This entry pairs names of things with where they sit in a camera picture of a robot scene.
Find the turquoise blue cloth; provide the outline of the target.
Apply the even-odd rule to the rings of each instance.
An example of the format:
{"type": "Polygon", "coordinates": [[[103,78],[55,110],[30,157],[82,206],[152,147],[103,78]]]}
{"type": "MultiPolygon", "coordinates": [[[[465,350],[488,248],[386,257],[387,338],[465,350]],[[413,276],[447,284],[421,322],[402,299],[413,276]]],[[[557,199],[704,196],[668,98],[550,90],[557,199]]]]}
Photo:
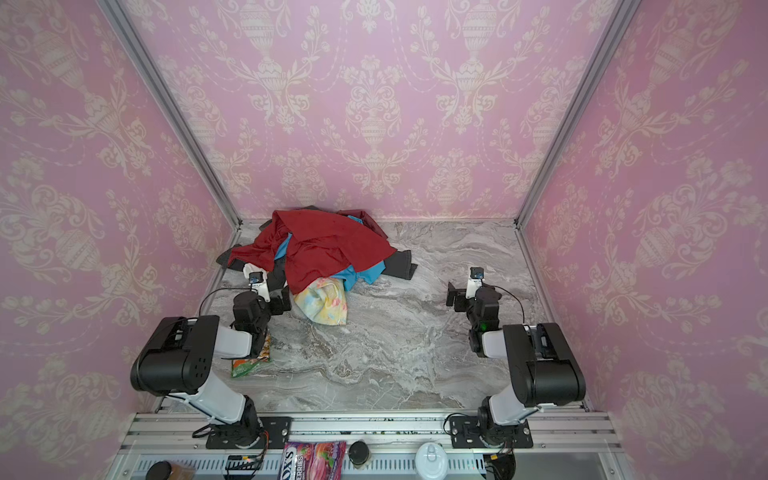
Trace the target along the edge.
{"type": "Polygon", "coordinates": [[[395,253],[387,239],[354,218],[299,210],[277,214],[279,245],[273,261],[283,260],[288,286],[303,291],[318,278],[337,278],[349,290],[359,280],[373,283],[395,253]]]}

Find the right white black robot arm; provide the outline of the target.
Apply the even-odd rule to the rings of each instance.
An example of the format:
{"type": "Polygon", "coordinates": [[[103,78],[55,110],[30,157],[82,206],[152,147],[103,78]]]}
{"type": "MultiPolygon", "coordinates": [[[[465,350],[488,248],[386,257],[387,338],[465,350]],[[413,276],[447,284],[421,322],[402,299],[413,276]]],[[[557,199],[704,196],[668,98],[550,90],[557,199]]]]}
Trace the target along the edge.
{"type": "Polygon", "coordinates": [[[530,448],[528,419],[549,406],[566,406],[586,396],[586,380],[556,323],[509,324],[499,320],[502,295],[470,280],[464,289],[447,287],[446,305],[470,323],[470,349],[481,358],[507,362],[508,384],[483,399],[475,416],[450,427],[455,448],[530,448]]]}

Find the red cloth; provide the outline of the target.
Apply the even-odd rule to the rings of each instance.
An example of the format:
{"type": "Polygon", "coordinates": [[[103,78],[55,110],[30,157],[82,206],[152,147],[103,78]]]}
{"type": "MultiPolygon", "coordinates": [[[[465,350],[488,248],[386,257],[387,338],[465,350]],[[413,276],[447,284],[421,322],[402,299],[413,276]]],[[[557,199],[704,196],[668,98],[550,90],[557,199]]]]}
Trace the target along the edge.
{"type": "Polygon", "coordinates": [[[281,246],[286,247],[284,272],[293,294],[348,267],[357,272],[368,270],[396,252],[386,238],[347,216],[318,210],[276,210],[253,243],[232,249],[229,261],[239,260],[270,272],[281,246]]]}

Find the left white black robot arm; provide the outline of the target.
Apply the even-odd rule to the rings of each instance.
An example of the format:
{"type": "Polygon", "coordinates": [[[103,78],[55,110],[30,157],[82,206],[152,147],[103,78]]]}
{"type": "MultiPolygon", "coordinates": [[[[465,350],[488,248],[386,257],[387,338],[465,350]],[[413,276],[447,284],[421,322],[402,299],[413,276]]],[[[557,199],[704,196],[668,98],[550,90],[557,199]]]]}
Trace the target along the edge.
{"type": "Polygon", "coordinates": [[[268,323],[291,309],[288,295],[288,288],[271,297],[253,289],[239,293],[229,325],[217,315],[163,318],[133,363],[133,389],[176,400],[206,416],[208,423],[192,437],[204,439],[208,449],[282,449],[292,419],[260,416],[254,401],[230,388],[213,363],[228,360],[237,375],[266,362],[268,323]]]}

